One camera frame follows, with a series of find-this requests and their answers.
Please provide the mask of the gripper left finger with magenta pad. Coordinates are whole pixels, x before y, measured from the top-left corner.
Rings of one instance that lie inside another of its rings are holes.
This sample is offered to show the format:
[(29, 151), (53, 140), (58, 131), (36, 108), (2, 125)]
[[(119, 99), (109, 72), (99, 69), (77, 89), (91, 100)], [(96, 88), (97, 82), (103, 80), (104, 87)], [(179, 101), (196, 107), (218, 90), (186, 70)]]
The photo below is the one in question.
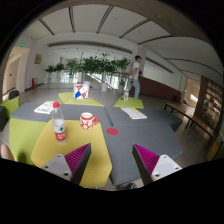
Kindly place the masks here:
[(66, 155), (56, 154), (42, 169), (79, 185), (91, 155), (91, 144), (83, 145)]

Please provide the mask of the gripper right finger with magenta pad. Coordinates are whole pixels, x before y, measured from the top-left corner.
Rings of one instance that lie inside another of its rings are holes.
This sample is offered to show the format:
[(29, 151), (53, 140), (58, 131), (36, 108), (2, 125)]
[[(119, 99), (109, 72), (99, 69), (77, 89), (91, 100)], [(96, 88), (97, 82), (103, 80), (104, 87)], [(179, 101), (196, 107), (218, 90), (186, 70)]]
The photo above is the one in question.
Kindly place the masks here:
[(144, 185), (181, 170), (168, 155), (157, 155), (140, 145), (134, 144), (132, 154)]

